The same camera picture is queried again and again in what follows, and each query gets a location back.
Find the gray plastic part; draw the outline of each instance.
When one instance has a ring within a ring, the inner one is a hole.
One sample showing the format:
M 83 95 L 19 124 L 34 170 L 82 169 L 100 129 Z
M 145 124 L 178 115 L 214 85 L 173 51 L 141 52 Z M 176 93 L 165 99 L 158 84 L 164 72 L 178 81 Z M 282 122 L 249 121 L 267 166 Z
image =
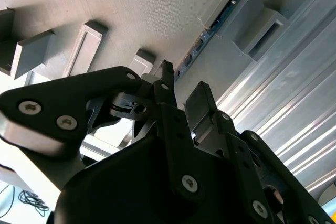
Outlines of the gray plastic part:
M 17 79 L 45 62 L 52 31 L 45 31 L 17 43 L 10 75 Z
M 221 29 L 217 32 L 218 36 L 221 36 L 226 28 L 235 19 L 239 11 L 244 7 L 248 0 L 240 0 L 230 16 L 223 23 Z M 201 8 L 201 12 L 198 15 L 198 19 L 202 22 L 205 28 L 210 28 L 219 14 L 222 12 L 229 0 L 208 0 Z
M 132 69 L 138 76 L 142 76 L 144 73 L 149 73 L 155 62 L 155 56 L 139 49 L 134 59 L 132 60 L 129 68 Z
M 288 20 L 280 13 L 264 8 L 235 44 L 244 54 L 258 61 L 277 42 L 288 25 Z
M 94 21 L 88 21 L 81 26 L 63 77 L 88 72 L 107 30 Z

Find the metal rivet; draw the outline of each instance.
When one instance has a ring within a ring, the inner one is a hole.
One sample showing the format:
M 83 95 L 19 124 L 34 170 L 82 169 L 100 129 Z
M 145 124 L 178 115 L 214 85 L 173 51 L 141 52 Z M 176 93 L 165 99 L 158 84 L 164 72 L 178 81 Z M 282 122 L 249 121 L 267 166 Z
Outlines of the metal rivet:
M 308 216 L 308 220 L 311 224 L 319 224 L 319 222 L 311 215 Z
M 135 76 L 134 76 L 134 75 L 132 75 L 131 73 L 128 73 L 128 74 L 126 74 L 126 76 L 127 76 L 128 78 L 132 79 L 132 80 L 134 80 L 134 79 L 135 79 Z
M 254 134 L 254 133 L 251 133 L 251 137 L 255 140 L 255 141 L 257 141 L 258 140 L 258 137 L 257 137 L 257 135 L 256 134 Z
M 190 175 L 184 175 L 182 177 L 182 185 L 191 193 L 195 193 L 198 190 L 197 181 Z
M 226 120 L 230 120 L 230 119 L 231 119 L 231 118 L 230 118 L 227 114 L 225 114 L 225 113 L 222 114 L 222 117 L 223 117 L 224 119 L 226 119 Z
M 26 115 L 36 115 L 41 112 L 42 107 L 37 102 L 25 101 L 20 103 L 19 110 Z
M 164 89 L 169 89 L 168 86 L 166 84 L 161 84 L 161 87 L 163 87 Z
M 253 201 L 252 205 L 253 205 L 254 211 L 257 214 L 259 214 L 264 219 L 267 219 L 267 217 L 268 217 L 267 209 L 265 208 L 265 206 L 261 202 L 255 200 L 255 201 Z
M 56 120 L 57 126 L 62 130 L 72 131 L 77 127 L 75 118 L 69 115 L 62 115 Z

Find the white surface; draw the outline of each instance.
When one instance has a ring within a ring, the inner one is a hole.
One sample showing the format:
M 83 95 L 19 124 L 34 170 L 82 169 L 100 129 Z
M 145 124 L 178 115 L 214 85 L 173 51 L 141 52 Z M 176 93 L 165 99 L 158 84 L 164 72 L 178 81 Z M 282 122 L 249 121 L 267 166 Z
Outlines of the white surface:
M 49 217 L 50 211 L 46 212 L 45 217 L 38 214 L 34 207 L 21 203 L 18 200 L 18 195 L 22 191 L 21 188 L 15 187 L 14 203 L 11 210 L 0 220 L 10 224 L 45 224 Z M 0 216 L 9 209 L 13 199 L 13 186 L 10 185 L 0 194 Z
M 100 128 L 94 136 L 115 147 L 118 147 L 125 136 L 132 130 L 133 122 L 129 119 L 122 118 L 119 123 Z

